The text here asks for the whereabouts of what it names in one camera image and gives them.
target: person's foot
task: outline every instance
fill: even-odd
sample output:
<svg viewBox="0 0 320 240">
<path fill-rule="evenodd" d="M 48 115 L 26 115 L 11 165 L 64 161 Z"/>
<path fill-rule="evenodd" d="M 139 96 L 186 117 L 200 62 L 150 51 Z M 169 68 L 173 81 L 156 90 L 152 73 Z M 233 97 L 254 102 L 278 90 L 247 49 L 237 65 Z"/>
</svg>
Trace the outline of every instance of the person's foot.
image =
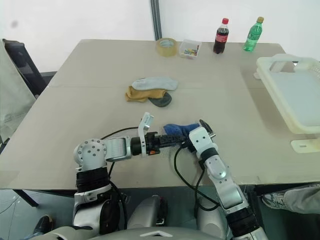
<svg viewBox="0 0 320 240">
<path fill-rule="evenodd" d="M 33 234 L 35 233 L 43 233 L 46 234 L 54 228 L 54 223 L 52 221 L 52 218 L 49 215 L 42 216 L 38 223 L 36 224 Z"/>
<path fill-rule="evenodd" d="M 261 200 L 264 203 L 264 205 L 271 209 L 289 210 L 285 205 L 284 196 L 285 194 L 283 192 L 275 192 L 263 195 Z"/>
</svg>

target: white wall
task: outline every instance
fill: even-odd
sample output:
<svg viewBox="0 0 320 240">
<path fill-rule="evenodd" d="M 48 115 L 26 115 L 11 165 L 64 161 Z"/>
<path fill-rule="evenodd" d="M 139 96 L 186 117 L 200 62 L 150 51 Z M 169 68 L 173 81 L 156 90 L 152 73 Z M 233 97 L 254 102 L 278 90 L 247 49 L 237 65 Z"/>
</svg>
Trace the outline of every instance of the white wall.
<svg viewBox="0 0 320 240">
<path fill-rule="evenodd" d="M 229 18 L 229 42 L 245 42 L 258 16 L 259 42 L 279 43 L 290 54 L 320 60 L 320 0 L 160 0 L 163 37 L 212 42 Z"/>
<path fill-rule="evenodd" d="M 0 0 L 0 38 L 57 71 L 81 39 L 154 40 L 149 0 Z"/>
</svg>

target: red label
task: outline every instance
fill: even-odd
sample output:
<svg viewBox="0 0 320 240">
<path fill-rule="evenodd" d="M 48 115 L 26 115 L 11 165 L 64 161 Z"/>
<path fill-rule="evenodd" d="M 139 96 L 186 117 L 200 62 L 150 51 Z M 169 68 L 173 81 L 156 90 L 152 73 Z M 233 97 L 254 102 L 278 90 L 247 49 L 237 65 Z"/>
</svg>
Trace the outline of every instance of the red label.
<svg viewBox="0 0 320 240">
<path fill-rule="evenodd" d="M 225 43 L 227 41 L 227 38 L 228 38 L 228 35 L 220 35 L 220 34 L 217 34 L 215 36 L 215 40 L 217 42 L 220 42 L 220 43 Z"/>
</svg>

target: red bottle cap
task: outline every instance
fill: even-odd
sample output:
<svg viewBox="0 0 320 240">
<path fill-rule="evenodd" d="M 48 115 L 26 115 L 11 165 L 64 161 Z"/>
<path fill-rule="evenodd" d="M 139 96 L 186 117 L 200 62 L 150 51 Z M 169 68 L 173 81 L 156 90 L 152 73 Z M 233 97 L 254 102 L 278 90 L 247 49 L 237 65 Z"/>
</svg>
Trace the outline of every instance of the red bottle cap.
<svg viewBox="0 0 320 240">
<path fill-rule="evenodd" d="M 222 19 L 222 23 L 223 23 L 223 24 L 228 24 L 228 22 L 229 22 L 229 19 L 228 19 L 228 18 L 223 18 L 223 19 Z"/>
</svg>

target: clear packing tape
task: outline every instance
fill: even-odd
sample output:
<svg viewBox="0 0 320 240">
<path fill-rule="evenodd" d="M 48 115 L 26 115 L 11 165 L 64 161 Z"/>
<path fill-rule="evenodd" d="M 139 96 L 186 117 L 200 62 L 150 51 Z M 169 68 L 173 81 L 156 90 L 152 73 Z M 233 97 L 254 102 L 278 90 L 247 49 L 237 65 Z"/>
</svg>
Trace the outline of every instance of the clear packing tape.
<svg viewBox="0 0 320 240">
<path fill-rule="evenodd" d="M 171 57 L 177 54 L 177 42 L 172 38 L 160 38 L 156 41 L 156 51 L 163 57 Z"/>
</svg>

